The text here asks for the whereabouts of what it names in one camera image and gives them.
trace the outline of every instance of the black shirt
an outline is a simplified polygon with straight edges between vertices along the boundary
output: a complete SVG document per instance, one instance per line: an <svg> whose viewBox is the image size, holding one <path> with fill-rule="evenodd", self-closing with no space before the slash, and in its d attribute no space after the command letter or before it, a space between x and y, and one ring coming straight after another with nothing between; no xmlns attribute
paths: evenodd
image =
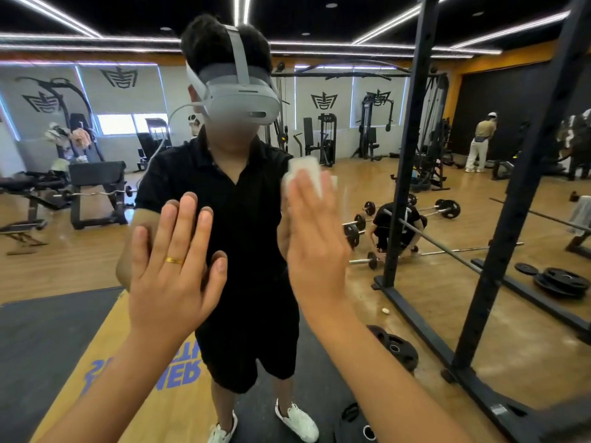
<svg viewBox="0 0 591 443"><path fill-rule="evenodd" d="M238 183L216 165L207 148L205 127L182 146L153 157L139 186L136 208L159 213L170 199L184 193L197 195L198 212L213 210L213 227L207 261L217 250L228 256L228 274L222 303L230 291L257 291L285 272L285 260L277 246L281 221L281 179L292 156L266 145L256 137Z"/></svg>

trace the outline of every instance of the shoe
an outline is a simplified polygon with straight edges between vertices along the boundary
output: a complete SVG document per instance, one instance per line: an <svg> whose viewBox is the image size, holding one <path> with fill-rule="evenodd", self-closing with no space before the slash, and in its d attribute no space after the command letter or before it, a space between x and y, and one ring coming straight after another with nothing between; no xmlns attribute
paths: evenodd
<svg viewBox="0 0 591 443"><path fill-rule="evenodd" d="M236 426L238 426L238 417L236 416L234 411L232 411L232 418L234 422L232 424L232 431L230 431L230 433L227 433L221 428L221 426L218 423L211 431L211 434L209 434L209 440L207 440L207 443L228 443L232 439L234 431L236 431Z"/></svg>
<svg viewBox="0 0 591 443"><path fill-rule="evenodd" d="M279 400L277 400L275 402L275 413L285 423L285 426L295 432L302 441L306 443L318 441L320 432L318 432L316 423L314 423L314 420L306 412L295 404L291 404L291 407L287 410L287 418L285 418L279 411Z"/></svg>

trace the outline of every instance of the white vr headset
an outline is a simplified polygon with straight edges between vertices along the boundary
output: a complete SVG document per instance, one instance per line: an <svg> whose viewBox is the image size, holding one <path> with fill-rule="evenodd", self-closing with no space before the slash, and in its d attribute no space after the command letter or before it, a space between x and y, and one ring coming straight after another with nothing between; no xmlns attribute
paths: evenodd
<svg viewBox="0 0 591 443"><path fill-rule="evenodd" d="M271 124L281 102L271 75L263 68L248 66L238 29L224 25L232 43L233 64L213 64L195 74L187 63L187 75L199 95L204 114L215 122L245 121Z"/></svg>

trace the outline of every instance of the white pants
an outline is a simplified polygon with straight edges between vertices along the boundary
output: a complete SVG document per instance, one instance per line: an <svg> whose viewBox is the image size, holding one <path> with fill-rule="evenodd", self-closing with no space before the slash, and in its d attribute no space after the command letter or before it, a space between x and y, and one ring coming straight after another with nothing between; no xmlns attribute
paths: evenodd
<svg viewBox="0 0 591 443"><path fill-rule="evenodd" d="M477 143L476 141L472 140L470 144L470 153L468 155L468 160L466 161L466 169L473 170L474 169L474 160L476 160L476 156L478 155L480 165L480 169L484 169L484 164L486 163L486 153L488 152L488 140L484 140L482 143Z"/></svg>

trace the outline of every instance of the barbell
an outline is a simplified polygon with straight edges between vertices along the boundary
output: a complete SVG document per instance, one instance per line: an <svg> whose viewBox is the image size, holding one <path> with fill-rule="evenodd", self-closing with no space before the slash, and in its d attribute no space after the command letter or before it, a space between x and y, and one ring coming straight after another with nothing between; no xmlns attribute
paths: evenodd
<svg viewBox="0 0 591 443"><path fill-rule="evenodd" d="M133 196L134 193L137 193L138 190L134 190L131 186L127 185L124 190L114 190L110 193L105 193L104 191L99 191L98 193L73 193L70 190L63 190L59 194L54 194L53 197L61 197L64 201L70 202L74 200L74 197L90 197L96 195L103 195L103 196L110 196L117 193L125 193L127 197Z"/></svg>

